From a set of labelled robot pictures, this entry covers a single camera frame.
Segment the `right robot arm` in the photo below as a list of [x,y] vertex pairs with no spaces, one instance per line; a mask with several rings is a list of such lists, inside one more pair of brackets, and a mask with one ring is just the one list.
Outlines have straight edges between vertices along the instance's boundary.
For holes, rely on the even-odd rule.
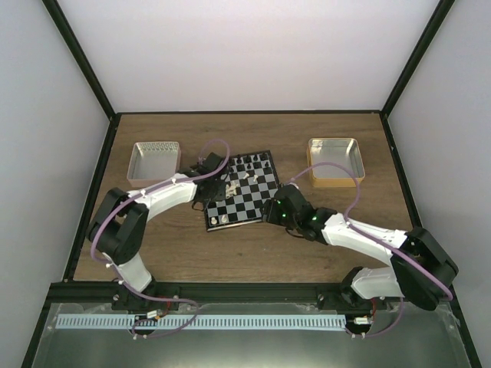
[[459,268],[425,228],[406,232],[369,225],[325,207],[315,208],[295,184],[282,186],[266,200],[262,219],[301,238],[338,246],[384,263],[382,268],[357,266],[344,278],[341,299],[357,309],[367,300],[401,297],[432,311],[452,299],[450,286]]

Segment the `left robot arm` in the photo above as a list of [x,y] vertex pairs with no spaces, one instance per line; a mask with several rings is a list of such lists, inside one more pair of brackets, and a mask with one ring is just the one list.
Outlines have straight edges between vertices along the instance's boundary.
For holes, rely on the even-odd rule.
[[227,166],[227,158],[210,153],[154,186],[130,192],[113,188],[105,195],[86,238],[91,254],[99,251],[102,262],[116,270],[120,281],[131,289],[130,301],[139,309],[149,309],[157,300],[157,291],[150,286],[153,276],[140,257],[147,223],[177,205],[207,205],[223,196],[222,174]]

